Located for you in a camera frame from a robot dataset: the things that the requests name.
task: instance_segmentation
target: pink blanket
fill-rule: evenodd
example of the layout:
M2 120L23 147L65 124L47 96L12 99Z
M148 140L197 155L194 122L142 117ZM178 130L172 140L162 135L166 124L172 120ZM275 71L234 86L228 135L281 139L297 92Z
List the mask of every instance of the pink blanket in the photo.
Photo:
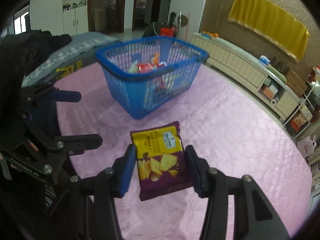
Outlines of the pink blanket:
M58 103L63 135L99 133L103 144L71 161L82 178L94 176L131 143L130 131L179 121L181 138L198 155L226 175L251 174L292 236L305 219L311 172L294 143L263 110L220 74L202 65L184 94L142 120L134 120L111 97L98 63L56 83L80 91L79 103ZM129 192L116 199L123 237L131 239L199 239L207 200L193 188L141 202L134 170ZM229 197L227 240L233 237L234 206Z

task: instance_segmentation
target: blue plastic basket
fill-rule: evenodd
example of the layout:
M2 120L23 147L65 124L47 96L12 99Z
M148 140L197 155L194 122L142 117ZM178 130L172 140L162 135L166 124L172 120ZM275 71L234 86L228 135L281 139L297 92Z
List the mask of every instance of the blue plastic basket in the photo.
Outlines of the blue plastic basket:
M128 73L133 62L149 63L158 52L166 67L146 74ZM175 38L156 36L102 48L96 57L111 95L134 119L141 119L186 91L209 54Z

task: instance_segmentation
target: bolt head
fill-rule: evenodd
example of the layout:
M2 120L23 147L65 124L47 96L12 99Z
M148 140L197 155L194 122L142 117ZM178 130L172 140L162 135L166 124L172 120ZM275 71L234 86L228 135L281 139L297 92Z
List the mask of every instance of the bolt head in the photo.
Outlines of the bolt head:
M246 182L250 182L250 181L252 180L252 177L251 177L250 175L248 175L248 174L244 175L242 178L243 178L244 181L246 181Z
M45 174L51 174L51 173L52 173L52 167L51 167L51 165L46 164L46 165L43 167L43 171L44 171Z
M79 177L78 177L77 175L72 176L72 177L70 178L70 181L71 181L71 182L77 182L78 180L79 180Z
M106 168L106 169L104 170L104 172L105 172L106 174L110 175L110 174L113 174L113 169L112 169L112 167L109 167L109 168Z
M218 170L216 168L209 168L210 174L218 174Z
M62 149L62 148L64 147L64 142L58 141L58 142L57 142L57 147L58 147L59 149Z

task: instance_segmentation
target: window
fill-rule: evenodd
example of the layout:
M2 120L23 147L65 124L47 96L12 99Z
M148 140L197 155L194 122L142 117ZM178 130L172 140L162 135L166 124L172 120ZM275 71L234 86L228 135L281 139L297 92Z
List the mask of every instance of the window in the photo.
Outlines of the window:
M14 20L14 34L24 33L26 31L26 21L24 17L28 13L29 12L26 12Z
M14 34L24 33L27 30L25 20L27 14L29 14L29 6L26 6L14 15Z

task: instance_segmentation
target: mattress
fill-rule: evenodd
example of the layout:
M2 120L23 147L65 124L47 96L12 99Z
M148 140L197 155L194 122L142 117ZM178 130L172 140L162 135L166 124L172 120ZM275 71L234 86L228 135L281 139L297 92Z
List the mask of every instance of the mattress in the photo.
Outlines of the mattress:
M309 208L311 172L305 160L277 123L238 87L202 65L190 89L142 120L134 120L111 97L98 63L56 83L80 91L79 103L57 103L63 135L99 133L96 150L72 156L82 178L95 176L122 156L131 143L130 131L179 121L181 138L192 144L209 165L228 176L251 174L278 212L292 236ZM134 170L128 193L116 199L124 239L199 239L207 199L193 188L140 201ZM234 206L229 197L227 240L233 238Z
M55 82L83 67L93 64L98 48L117 41L116 38L98 32L71 36L72 41L52 53L36 70L24 77L22 87Z

